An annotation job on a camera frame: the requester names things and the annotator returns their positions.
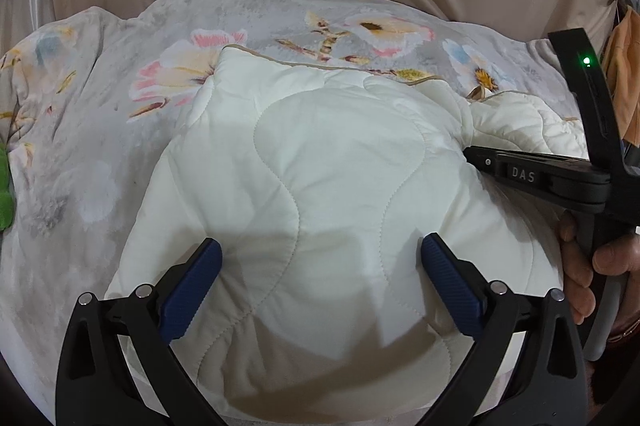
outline green plush object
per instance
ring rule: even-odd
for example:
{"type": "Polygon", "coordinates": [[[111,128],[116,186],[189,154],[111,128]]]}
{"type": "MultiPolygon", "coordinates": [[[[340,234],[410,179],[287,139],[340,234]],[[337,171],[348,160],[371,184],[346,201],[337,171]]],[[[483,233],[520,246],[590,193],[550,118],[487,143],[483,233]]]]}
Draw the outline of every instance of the green plush object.
{"type": "Polygon", "coordinates": [[[0,147],[0,230],[14,221],[14,198],[9,193],[9,160],[4,146],[0,147]]]}

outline blue rubber pad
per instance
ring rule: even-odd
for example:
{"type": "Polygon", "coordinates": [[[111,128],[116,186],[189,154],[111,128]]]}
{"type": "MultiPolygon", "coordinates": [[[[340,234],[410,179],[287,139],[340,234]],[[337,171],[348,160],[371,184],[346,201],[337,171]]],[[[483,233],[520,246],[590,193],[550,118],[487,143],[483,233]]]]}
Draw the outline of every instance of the blue rubber pad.
{"type": "Polygon", "coordinates": [[[458,330],[478,341],[482,335],[482,302],[468,286],[456,268],[453,253],[444,243],[439,244],[431,235],[422,241],[422,266],[446,305],[458,330]]]}
{"type": "Polygon", "coordinates": [[[210,241],[183,273],[171,294],[159,310],[159,332],[162,341],[169,344],[187,332],[204,297],[222,268],[222,248],[210,241]]]}

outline white quilted garment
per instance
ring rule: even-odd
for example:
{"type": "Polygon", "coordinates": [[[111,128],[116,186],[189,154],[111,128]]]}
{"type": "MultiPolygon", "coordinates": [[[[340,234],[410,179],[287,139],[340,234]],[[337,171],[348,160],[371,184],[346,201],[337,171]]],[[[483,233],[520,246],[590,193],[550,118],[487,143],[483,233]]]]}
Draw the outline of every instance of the white quilted garment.
{"type": "Polygon", "coordinates": [[[156,282],[207,236],[222,244],[220,275],[172,343],[219,413],[326,423],[437,398],[471,340],[418,260],[432,231],[514,291],[561,286],[550,209],[483,178],[462,149],[585,157],[580,123],[520,93],[470,104],[445,82],[418,89],[223,50],[107,293],[156,282]]]}

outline floral blanket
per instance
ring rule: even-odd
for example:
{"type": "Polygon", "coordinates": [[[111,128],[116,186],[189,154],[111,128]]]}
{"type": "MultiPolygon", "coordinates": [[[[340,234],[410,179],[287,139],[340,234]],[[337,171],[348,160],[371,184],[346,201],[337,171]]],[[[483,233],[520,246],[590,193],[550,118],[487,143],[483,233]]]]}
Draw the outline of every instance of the floral blanket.
{"type": "Polygon", "coordinates": [[[136,19],[92,8],[44,26],[0,60],[17,198],[0,252],[0,350],[50,419],[75,300],[104,294],[180,108],[228,44],[409,85],[442,78],[476,98],[530,92],[579,115],[547,41],[388,0],[158,0],[136,19]]]}

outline screw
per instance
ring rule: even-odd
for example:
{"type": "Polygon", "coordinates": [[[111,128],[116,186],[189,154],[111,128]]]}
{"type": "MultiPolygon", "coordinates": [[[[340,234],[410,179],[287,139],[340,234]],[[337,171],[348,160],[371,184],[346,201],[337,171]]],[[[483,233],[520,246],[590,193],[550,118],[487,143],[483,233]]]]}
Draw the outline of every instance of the screw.
{"type": "Polygon", "coordinates": [[[551,298],[556,301],[562,301],[564,300],[564,292],[559,289],[551,289],[551,298]]]}
{"type": "Polygon", "coordinates": [[[506,294],[506,292],[509,290],[507,284],[500,280],[492,281],[489,287],[493,292],[495,292],[495,294],[506,294]]]}
{"type": "Polygon", "coordinates": [[[151,287],[148,283],[144,283],[142,285],[139,285],[136,288],[136,296],[138,298],[146,298],[147,296],[149,296],[152,292],[154,291],[154,288],[151,287]]]}
{"type": "Polygon", "coordinates": [[[83,292],[78,298],[78,303],[80,305],[89,305],[91,300],[94,299],[94,295],[90,292],[83,292]]]}

